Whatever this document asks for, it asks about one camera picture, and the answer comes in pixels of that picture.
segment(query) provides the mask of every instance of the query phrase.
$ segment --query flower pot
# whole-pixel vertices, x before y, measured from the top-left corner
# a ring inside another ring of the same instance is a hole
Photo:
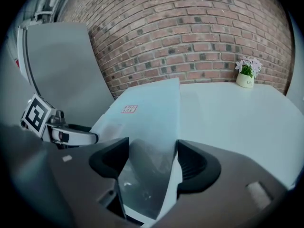
[[[252,88],[255,82],[254,77],[239,73],[237,76],[237,84],[244,88]]]

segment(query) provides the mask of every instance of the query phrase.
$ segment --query translucent plastic sheet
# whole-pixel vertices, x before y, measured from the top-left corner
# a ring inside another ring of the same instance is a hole
[[[129,105],[137,107],[125,113]],[[178,78],[132,87],[91,130],[99,142],[130,138],[129,160],[118,178],[123,204],[152,219],[160,213],[170,179],[179,110]]]

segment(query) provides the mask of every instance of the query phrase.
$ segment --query white sticker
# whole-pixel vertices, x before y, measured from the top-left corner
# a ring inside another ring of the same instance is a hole
[[[62,157],[62,159],[63,159],[63,162],[67,162],[67,161],[70,161],[72,159],[72,156],[67,155],[67,156]]]
[[[126,105],[121,113],[134,113],[137,105]]]

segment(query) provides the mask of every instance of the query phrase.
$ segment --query potted plant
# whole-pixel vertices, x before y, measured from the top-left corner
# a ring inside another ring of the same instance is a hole
[[[262,64],[255,57],[242,57],[237,62],[236,69],[239,74],[237,76],[237,84],[244,88],[252,88],[254,79],[262,69]]]

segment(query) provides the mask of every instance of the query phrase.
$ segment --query white wall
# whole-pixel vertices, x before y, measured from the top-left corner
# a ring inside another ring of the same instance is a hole
[[[294,30],[295,57],[294,73],[287,97],[304,114],[304,37],[294,18],[289,14]]]
[[[9,54],[7,43],[0,48],[0,123],[20,124],[22,114],[33,96],[29,83]]]

